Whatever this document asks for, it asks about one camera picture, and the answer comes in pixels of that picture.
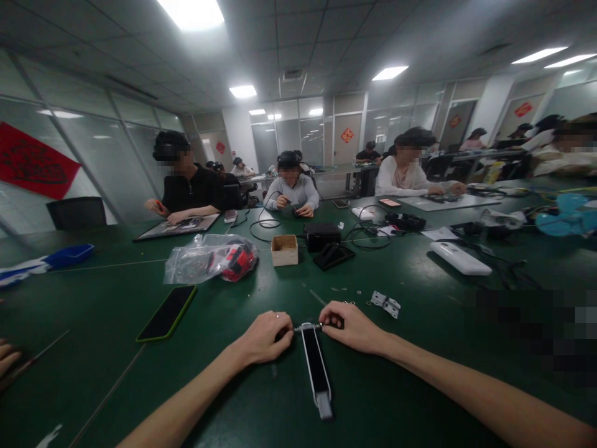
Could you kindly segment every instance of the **workbench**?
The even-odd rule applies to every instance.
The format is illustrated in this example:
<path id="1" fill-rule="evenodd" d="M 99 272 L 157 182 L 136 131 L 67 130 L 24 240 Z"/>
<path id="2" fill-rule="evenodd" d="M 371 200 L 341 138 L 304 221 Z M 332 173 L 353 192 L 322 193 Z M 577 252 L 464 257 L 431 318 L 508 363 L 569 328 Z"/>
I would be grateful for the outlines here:
<path id="1" fill-rule="evenodd" d="M 586 185 L 552 179 L 508 184 L 554 189 Z M 383 206 L 372 197 L 351 205 L 374 203 Z M 542 203 L 530 195 L 504 198 L 491 208 L 513 212 Z M 434 228 L 471 221 L 481 213 L 478 208 L 426 213 L 408 205 L 386 209 L 414 213 Z M 245 212 L 239 212 L 239 221 Z M 377 251 L 347 242 L 356 256 L 325 273 L 305 248 L 299 249 L 297 266 L 273 268 L 269 244 L 249 234 L 260 212 L 251 210 L 247 223 L 230 230 L 255 242 L 256 269 L 237 283 L 214 278 L 199 285 L 173 336 L 147 344 L 136 343 L 135 337 L 173 288 L 162 284 L 165 260 L 174 246 L 187 244 L 194 235 L 133 243 L 154 225 L 149 222 L 0 240 L 3 266 L 70 245 L 95 245 L 94 256 L 81 265 L 34 275 L 0 292 L 5 300 L 0 304 L 0 335 L 32 355 L 71 329 L 0 396 L 2 446 L 35 447 L 59 424 L 51 448 L 115 446 L 242 335 L 258 314 L 286 311 L 295 325 L 316 322 L 322 302 L 332 300 L 355 301 L 382 329 L 596 424 L 595 393 L 575 385 L 569 374 L 554 373 L 553 357 L 547 356 L 554 350 L 551 338 L 564 338 L 557 334 L 562 313 L 572 310 L 574 316 L 572 307 L 579 306 L 584 291 L 597 289 L 594 240 L 556 238 L 530 229 L 513 237 L 515 245 L 487 243 L 508 260 L 526 259 L 526 271 L 544 288 L 562 290 L 551 299 L 533 291 L 490 296 L 435 257 L 431 240 L 419 234 L 395 236 Z M 270 213 L 282 224 L 271 230 L 255 226 L 261 238 L 302 233 L 305 220 L 294 218 L 290 210 L 266 210 L 262 219 Z M 346 235 L 356 217 L 325 201 L 312 221 L 344 222 Z M 222 218 L 210 230 L 227 231 Z M 364 245 L 387 241 L 365 239 L 362 232 L 354 238 L 363 238 L 358 243 Z M 366 305 L 373 291 L 400 303 L 397 320 Z M 508 313 L 502 312 L 505 303 L 511 307 Z M 577 346 L 587 342 L 576 337 Z M 252 366 L 236 377 L 186 446 L 504 446 L 474 417 L 408 371 L 323 334 L 319 339 L 334 421 L 319 418 L 302 343 L 295 337 L 274 365 Z"/>

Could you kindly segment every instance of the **blue fan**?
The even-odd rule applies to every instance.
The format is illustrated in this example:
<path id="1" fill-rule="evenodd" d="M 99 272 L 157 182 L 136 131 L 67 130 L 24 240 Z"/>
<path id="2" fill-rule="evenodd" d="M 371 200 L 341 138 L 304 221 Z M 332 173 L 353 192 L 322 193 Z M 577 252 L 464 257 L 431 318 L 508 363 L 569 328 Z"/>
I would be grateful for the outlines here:
<path id="1" fill-rule="evenodd" d="M 557 200 L 558 216 L 541 213 L 535 220 L 540 231 L 552 236 L 585 235 L 597 230 L 597 209 L 585 207 L 589 198 L 567 193 Z"/>

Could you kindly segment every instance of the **small cardboard box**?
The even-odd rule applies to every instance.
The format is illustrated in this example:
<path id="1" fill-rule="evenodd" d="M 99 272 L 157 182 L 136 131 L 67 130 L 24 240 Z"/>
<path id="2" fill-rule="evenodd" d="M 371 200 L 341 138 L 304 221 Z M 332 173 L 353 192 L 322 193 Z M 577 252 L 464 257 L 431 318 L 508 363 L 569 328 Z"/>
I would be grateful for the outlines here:
<path id="1" fill-rule="evenodd" d="M 295 235 L 277 235 L 272 239 L 272 261 L 274 267 L 299 263 L 299 244 Z"/>

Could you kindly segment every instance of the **ceiling light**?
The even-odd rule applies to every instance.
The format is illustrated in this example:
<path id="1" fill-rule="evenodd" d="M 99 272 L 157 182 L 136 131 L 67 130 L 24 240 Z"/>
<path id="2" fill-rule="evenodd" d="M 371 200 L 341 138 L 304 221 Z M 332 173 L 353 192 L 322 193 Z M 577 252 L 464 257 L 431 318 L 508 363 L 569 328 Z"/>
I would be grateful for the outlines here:
<path id="1" fill-rule="evenodd" d="M 157 0 L 183 31 L 200 31 L 224 23 L 216 0 Z"/>
<path id="2" fill-rule="evenodd" d="M 585 59 L 589 59 L 592 58 L 594 56 L 597 56 L 597 54 L 592 54 L 592 55 L 578 55 L 578 56 L 574 56 L 573 58 L 570 59 L 566 59 L 560 62 L 556 62 L 555 64 L 551 64 L 548 65 L 546 68 L 556 68 L 556 67 L 565 67 L 566 65 L 570 65 L 571 63 L 575 63 L 575 62 L 579 62 Z"/>
<path id="3" fill-rule="evenodd" d="M 393 79 L 396 76 L 400 75 L 404 70 L 406 70 L 409 66 L 404 65 L 403 67 L 387 67 L 384 68 L 381 72 L 377 74 L 372 81 L 381 81 L 386 79 Z"/>
<path id="4" fill-rule="evenodd" d="M 257 92 L 252 85 L 231 87 L 230 91 L 237 98 L 249 98 L 250 96 L 257 95 Z"/>
<path id="5" fill-rule="evenodd" d="M 37 111 L 37 113 L 52 116 L 52 112 L 50 112 L 48 109 Z M 54 115 L 57 116 L 58 118 L 81 118 L 81 117 L 83 117 L 83 115 L 77 115 L 77 114 L 73 114 L 70 112 L 64 112 L 64 111 L 54 111 Z"/>
<path id="6" fill-rule="evenodd" d="M 544 57 L 551 56 L 554 53 L 561 52 L 562 50 L 567 49 L 568 47 L 559 47 L 555 49 L 545 49 L 541 50 L 540 52 L 534 53 L 530 56 L 526 56 L 526 58 L 519 59 L 518 61 L 514 61 L 515 63 L 527 63 L 527 62 L 535 62 L 536 60 L 543 59 Z"/>

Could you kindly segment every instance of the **plastic bag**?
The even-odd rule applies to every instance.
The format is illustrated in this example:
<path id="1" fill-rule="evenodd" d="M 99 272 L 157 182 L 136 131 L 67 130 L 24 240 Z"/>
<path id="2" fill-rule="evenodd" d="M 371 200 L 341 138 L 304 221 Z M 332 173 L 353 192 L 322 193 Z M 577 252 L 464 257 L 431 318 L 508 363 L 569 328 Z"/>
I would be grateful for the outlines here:
<path id="1" fill-rule="evenodd" d="M 258 261 L 257 248 L 239 235 L 197 235 L 172 250 L 166 261 L 164 284 L 199 284 L 215 276 L 237 282 Z"/>

